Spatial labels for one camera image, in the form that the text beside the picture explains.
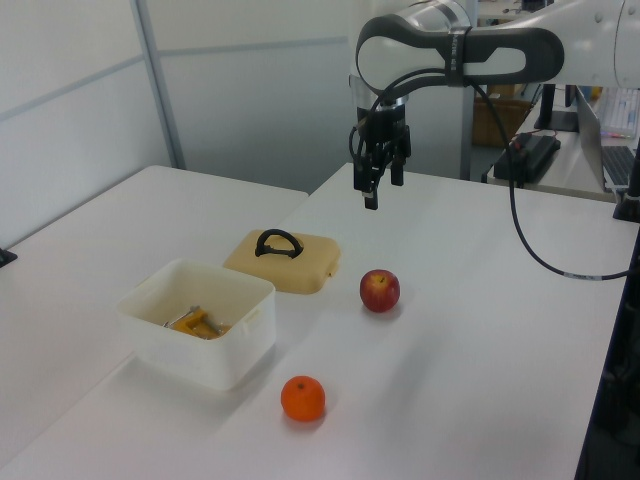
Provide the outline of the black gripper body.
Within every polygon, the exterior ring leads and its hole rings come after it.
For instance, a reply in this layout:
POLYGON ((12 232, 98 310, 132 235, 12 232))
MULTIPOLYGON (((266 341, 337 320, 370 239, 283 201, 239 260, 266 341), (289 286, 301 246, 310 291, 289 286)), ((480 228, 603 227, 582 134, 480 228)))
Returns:
POLYGON ((384 106, 371 114, 371 122, 366 123, 361 133, 366 151, 389 142, 401 151, 411 150, 410 129, 406 124, 406 107, 384 106))

